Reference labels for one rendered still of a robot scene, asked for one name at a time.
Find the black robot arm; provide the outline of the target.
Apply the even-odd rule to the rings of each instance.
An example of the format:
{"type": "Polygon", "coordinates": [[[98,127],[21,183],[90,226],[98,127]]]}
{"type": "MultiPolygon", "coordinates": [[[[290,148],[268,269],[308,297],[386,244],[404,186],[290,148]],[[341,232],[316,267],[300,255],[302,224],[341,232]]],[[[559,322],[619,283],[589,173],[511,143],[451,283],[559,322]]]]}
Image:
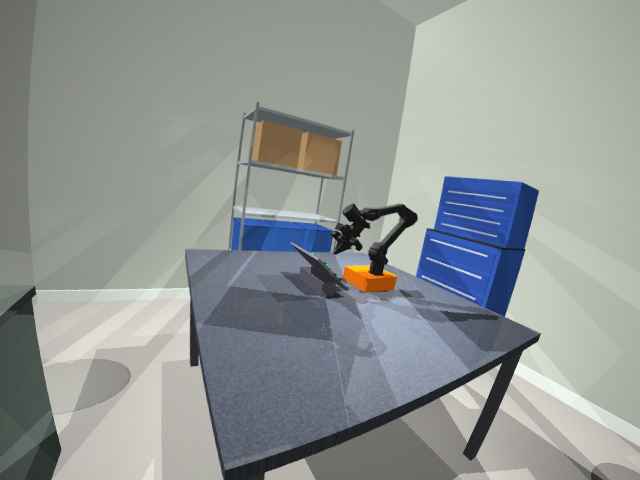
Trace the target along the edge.
{"type": "MultiPolygon", "coordinates": [[[[415,224],[417,220],[417,214],[408,209],[403,204],[396,204],[392,206],[383,206],[378,208],[366,207],[363,210],[359,210],[355,203],[345,207],[342,213],[345,217],[353,222],[352,225],[356,226],[361,232],[365,228],[371,228],[370,223],[366,220],[375,221],[379,217],[387,214],[396,213],[400,215],[398,224],[381,240],[381,242],[375,242],[369,249],[369,256],[372,263],[370,265],[370,273],[373,276],[385,276],[383,275],[384,265],[387,265],[388,260],[385,257],[388,248],[391,244],[403,233],[404,229],[415,224]],[[362,216],[362,217],[361,217],[362,216]],[[366,219],[366,220],[365,220],[366,219]]],[[[349,237],[353,232],[353,227],[350,229],[350,225],[337,223],[336,230],[345,233],[349,237]]]]}

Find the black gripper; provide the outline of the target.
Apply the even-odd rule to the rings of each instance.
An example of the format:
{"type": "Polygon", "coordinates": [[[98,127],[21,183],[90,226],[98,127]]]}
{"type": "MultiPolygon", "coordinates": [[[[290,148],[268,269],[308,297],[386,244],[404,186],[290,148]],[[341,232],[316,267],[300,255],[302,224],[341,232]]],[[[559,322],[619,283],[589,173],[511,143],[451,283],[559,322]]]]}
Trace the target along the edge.
{"type": "Polygon", "coordinates": [[[360,235],[361,231],[354,225],[351,225],[350,229],[352,227],[354,229],[353,229],[352,234],[349,237],[347,237],[345,233],[341,233],[343,235],[342,236],[340,234],[340,232],[338,232],[338,231],[332,231],[331,232],[331,235],[337,241],[337,245],[336,245],[336,247],[334,249],[333,254],[336,255],[336,254],[341,253],[343,251],[346,251],[348,249],[352,249],[351,248],[352,245],[356,246],[356,250],[358,250],[358,251],[362,250],[363,245],[360,243],[360,241],[358,239],[356,239],[357,237],[361,236],[360,235]]]}

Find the pale lilac switch panel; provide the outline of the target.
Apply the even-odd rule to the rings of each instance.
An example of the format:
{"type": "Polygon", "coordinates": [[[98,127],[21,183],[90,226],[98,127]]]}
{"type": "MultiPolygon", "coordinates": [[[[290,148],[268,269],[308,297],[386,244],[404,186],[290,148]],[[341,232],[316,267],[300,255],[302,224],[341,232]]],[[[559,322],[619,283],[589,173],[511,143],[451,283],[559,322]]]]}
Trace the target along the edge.
{"type": "Polygon", "coordinates": [[[320,297],[334,296],[336,284],[348,291],[329,266],[293,242],[290,243],[313,267],[300,267],[299,279],[320,297]]]}

